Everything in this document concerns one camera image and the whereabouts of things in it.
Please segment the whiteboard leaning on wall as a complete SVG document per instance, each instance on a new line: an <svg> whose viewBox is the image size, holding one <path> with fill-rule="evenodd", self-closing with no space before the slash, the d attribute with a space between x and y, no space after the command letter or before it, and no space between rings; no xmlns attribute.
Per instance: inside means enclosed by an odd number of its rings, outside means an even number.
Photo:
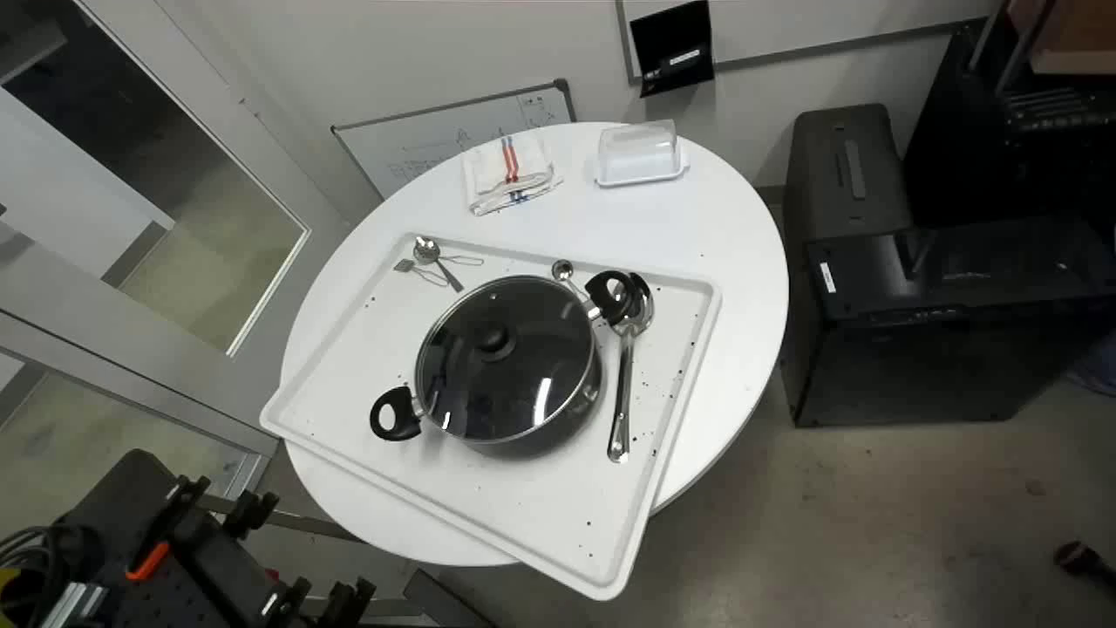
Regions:
<svg viewBox="0 0 1116 628"><path fill-rule="evenodd" d="M412 179L478 144L570 119L570 86L564 81L546 81L448 103L340 123L334 124L334 141L380 197L392 197Z"/></svg>

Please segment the small steel spoon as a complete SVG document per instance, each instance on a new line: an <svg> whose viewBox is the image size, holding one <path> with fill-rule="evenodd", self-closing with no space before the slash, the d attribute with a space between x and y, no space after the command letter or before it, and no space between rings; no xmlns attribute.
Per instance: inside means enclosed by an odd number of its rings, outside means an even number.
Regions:
<svg viewBox="0 0 1116 628"><path fill-rule="evenodd" d="M448 284L448 290L464 294L464 284L441 266L440 240L416 237L412 253L423 266L434 266L441 271L441 278Z"/></svg>

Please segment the black cabinet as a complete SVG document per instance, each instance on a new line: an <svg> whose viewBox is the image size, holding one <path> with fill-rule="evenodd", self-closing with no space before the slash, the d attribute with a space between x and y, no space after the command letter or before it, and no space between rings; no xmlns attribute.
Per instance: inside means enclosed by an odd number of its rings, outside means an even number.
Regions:
<svg viewBox="0 0 1116 628"><path fill-rule="evenodd" d="M1112 331L1089 222L916 222L877 103L795 119L785 217L803 429L1003 421Z"/></svg>

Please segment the glass pot lid black knob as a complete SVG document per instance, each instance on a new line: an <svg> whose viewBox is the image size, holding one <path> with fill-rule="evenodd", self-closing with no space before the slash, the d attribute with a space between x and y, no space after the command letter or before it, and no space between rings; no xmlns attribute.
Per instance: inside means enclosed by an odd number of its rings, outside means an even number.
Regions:
<svg viewBox="0 0 1116 628"><path fill-rule="evenodd" d="M599 397L587 302L544 276L467 290L423 340L416 407L467 443L528 438Z"/></svg>

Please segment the black cooking pot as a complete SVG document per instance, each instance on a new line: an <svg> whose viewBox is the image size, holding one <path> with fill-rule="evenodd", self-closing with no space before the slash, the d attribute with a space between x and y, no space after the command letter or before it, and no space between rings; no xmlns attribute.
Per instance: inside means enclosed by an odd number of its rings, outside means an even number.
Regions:
<svg viewBox="0 0 1116 628"><path fill-rule="evenodd" d="M498 276L440 315L416 350L412 378L368 405L384 443L424 424L505 450L587 417L603 392L596 326L630 312L633 276L596 271L587 285L552 276Z"/></svg>

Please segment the clear plastic butter dish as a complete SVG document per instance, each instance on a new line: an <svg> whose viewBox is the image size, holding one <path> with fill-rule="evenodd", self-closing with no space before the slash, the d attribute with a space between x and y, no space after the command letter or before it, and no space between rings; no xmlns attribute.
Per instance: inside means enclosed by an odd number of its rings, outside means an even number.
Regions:
<svg viewBox="0 0 1116 628"><path fill-rule="evenodd" d="M596 144L594 181L599 190L677 181L685 167L673 123L611 124Z"/></svg>

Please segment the white plastic tray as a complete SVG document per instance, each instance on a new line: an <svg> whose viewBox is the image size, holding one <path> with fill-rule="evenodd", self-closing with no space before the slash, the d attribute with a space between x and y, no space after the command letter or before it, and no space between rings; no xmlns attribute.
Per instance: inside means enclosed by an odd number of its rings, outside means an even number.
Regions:
<svg viewBox="0 0 1116 628"><path fill-rule="evenodd" d="M261 424L304 450L359 513L380 500L416 511L590 599L614 599L633 567L646 521L664 477L700 360L718 317L718 290L700 278L646 271L655 317L633 341L630 455L611 460L606 417L621 341L603 344L603 394L546 455L505 458L453 436L375 438L371 397L405 385L423 331L456 302L448 285L405 278L396 240L308 363L261 407Z"/></svg>

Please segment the white round table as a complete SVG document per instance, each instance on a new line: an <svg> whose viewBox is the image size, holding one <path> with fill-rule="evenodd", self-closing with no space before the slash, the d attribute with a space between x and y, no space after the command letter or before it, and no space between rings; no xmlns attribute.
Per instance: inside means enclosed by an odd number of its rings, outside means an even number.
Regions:
<svg viewBox="0 0 1116 628"><path fill-rule="evenodd" d="M282 378L325 340L368 262L401 234L495 240L523 252L668 266L723 294L655 511L692 490L735 443L776 367L789 321L789 262L756 190L714 149L681 141L690 170L677 181L596 190L590 159L603 123L544 124L560 185L491 217L464 206L464 156L448 156L387 197L327 258L290 328Z"/></svg>

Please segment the black wall-mounted holder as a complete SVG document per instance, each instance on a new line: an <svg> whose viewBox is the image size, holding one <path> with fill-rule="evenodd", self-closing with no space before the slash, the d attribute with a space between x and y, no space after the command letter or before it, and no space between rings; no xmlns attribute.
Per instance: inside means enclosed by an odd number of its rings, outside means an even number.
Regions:
<svg viewBox="0 0 1116 628"><path fill-rule="evenodd" d="M663 93L714 78L706 0L681 0L630 21L642 93Z"/></svg>

